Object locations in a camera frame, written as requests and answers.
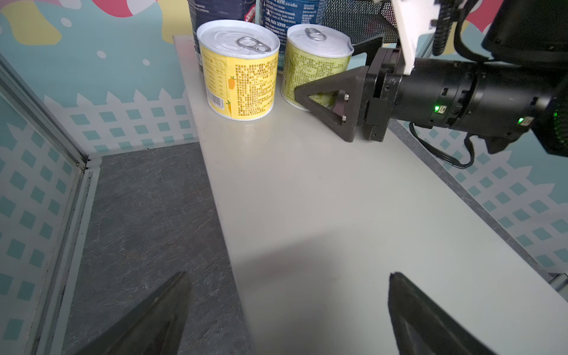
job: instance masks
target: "patterned wallpaper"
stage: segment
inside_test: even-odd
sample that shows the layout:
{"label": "patterned wallpaper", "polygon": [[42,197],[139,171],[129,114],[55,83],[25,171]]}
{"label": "patterned wallpaper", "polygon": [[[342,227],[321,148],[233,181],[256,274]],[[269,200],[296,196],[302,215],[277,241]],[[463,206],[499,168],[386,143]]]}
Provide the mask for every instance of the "patterned wallpaper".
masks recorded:
{"label": "patterned wallpaper", "polygon": [[[490,56],[481,42],[501,3],[479,1],[464,23],[463,41],[474,52]],[[453,31],[448,43],[438,58],[463,60],[452,45]],[[462,162],[469,156],[463,132],[437,127],[417,132]],[[487,154],[484,141],[473,142],[474,165],[461,170],[443,163],[448,172],[548,272],[568,272],[568,158],[546,154],[532,132],[494,155]]]}
{"label": "patterned wallpaper", "polygon": [[0,96],[0,349],[22,353],[77,168]]}
{"label": "patterned wallpaper", "polygon": [[195,142],[186,0],[0,0],[0,53],[89,155]]}

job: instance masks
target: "can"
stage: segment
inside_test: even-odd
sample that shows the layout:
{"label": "can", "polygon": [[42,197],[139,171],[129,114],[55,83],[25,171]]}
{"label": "can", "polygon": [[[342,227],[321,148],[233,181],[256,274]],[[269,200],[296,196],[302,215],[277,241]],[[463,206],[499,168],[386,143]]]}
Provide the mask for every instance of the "can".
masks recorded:
{"label": "can", "polygon": [[203,71],[201,51],[197,40],[197,29],[202,24],[214,20],[242,20],[254,22],[256,13],[256,0],[187,0],[193,38],[195,40],[195,56],[199,68]]}
{"label": "can", "polygon": [[280,38],[278,70],[284,66],[286,32],[299,23],[321,24],[328,0],[264,0],[260,24]]}
{"label": "can", "polygon": [[[353,54],[353,46],[347,35],[317,24],[292,26],[288,29],[287,39],[280,91],[289,104],[306,110],[296,102],[294,89],[307,82],[344,72]],[[331,107],[335,102],[331,93],[310,97],[325,107]]]}
{"label": "can", "polygon": [[207,102],[233,120],[254,120],[274,105],[278,37],[258,24],[216,20],[197,29]]}

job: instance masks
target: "white bracket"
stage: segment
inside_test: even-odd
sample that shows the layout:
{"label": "white bracket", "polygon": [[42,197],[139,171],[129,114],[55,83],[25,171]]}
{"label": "white bracket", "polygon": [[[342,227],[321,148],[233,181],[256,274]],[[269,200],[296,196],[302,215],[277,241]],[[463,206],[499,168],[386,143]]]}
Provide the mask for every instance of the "white bracket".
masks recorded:
{"label": "white bracket", "polygon": [[391,0],[391,3],[404,56],[404,75],[410,75],[418,37],[435,32],[436,27],[430,26],[430,22],[438,19],[440,5],[434,4],[434,0]]}

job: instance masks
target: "white table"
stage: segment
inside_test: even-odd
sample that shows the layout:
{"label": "white table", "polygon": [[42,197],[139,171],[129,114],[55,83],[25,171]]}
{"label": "white table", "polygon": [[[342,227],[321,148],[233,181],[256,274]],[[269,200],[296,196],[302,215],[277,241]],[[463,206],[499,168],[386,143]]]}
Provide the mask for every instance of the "white table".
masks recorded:
{"label": "white table", "polygon": [[176,47],[257,354],[398,354],[396,271],[497,354],[568,353],[568,303],[390,131],[346,143],[279,92],[222,118]]}

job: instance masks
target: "yellow can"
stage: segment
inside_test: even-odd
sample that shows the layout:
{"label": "yellow can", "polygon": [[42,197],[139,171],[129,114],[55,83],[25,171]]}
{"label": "yellow can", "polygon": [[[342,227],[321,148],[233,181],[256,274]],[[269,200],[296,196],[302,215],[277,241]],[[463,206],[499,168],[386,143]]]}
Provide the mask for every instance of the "yellow can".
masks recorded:
{"label": "yellow can", "polygon": [[[294,89],[344,72],[353,54],[353,46],[350,38],[338,30],[311,23],[290,27],[287,38],[280,91],[289,104],[306,110],[296,102]],[[333,94],[328,93],[310,97],[325,107],[331,107],[335,101]]]}
{"label": "yellow can", "polygon": [[233,120],[254,120],[274,106],[280,41],[270,30],[238,20],[197,29],[207,101]]}

